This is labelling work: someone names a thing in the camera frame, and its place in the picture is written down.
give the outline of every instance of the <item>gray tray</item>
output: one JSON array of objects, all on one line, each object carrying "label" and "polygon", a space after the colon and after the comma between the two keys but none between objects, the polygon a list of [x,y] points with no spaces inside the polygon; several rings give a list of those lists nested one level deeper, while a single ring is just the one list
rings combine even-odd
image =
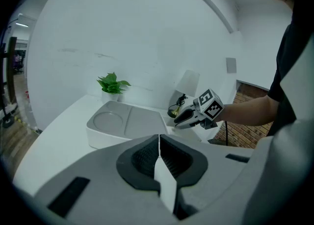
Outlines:
[{"label": "gray tray", "polygon": [[87,122],[87,127],[127,139],[167,134],[160,113],[114,101],[103,105]]}]

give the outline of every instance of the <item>ceiling light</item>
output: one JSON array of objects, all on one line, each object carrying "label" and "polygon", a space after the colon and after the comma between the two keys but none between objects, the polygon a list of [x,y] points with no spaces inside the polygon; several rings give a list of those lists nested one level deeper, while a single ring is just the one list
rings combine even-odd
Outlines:
[{"label": "ceiling light", "polygon": [[27,27],[27,28],[28,28],[28,26],[25,25],[25,24],[16,23],[16,25],[19,25],[19,26],[23,26],[23,27]]}]

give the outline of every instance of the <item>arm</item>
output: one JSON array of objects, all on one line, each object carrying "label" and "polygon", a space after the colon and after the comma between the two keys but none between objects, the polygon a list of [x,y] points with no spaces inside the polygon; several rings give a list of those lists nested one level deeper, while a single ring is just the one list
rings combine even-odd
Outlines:
[{"label": "arm", "polygon": [[279,102],[265,96],[241,104],[225,105],[215,122],[224,120],[242,125],[264,125],[275,119],[278,104]]}]

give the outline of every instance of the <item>green plant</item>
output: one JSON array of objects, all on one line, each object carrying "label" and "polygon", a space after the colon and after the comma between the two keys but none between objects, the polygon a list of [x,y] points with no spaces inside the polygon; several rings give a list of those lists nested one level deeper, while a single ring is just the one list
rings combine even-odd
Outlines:
[{"label": "green plant", "polygon": [[127,81],[117,82],[117,76],[114,72],[108,73],[106,77],[98,78],[99,80],[97,80],[97,82],[99,82],[99,84],[101,85],[102,90],[109,94],[122,94],[121,91],[125,89],[121,89],[120,88],[121,85],[131,86]]}]

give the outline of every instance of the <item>person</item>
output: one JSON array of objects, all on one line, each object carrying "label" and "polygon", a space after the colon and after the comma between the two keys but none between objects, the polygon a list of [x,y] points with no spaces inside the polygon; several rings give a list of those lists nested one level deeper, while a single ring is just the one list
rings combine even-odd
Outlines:
[{"label": "person", "polygon": [[272,136],[283,126],[295,121],[295,114],[280,87],[280,82],[302,54],[314,31],[314,15],[309,7],[313,0],[281,1],[293,10],[293,14],[291,24],[287,27],[279,46],[277,71],[268,94],[249,102],[225,105],[225,109],[215,122],[224,120],[236,124],[259,126],[273,121],[268,132],[268,136]]}]

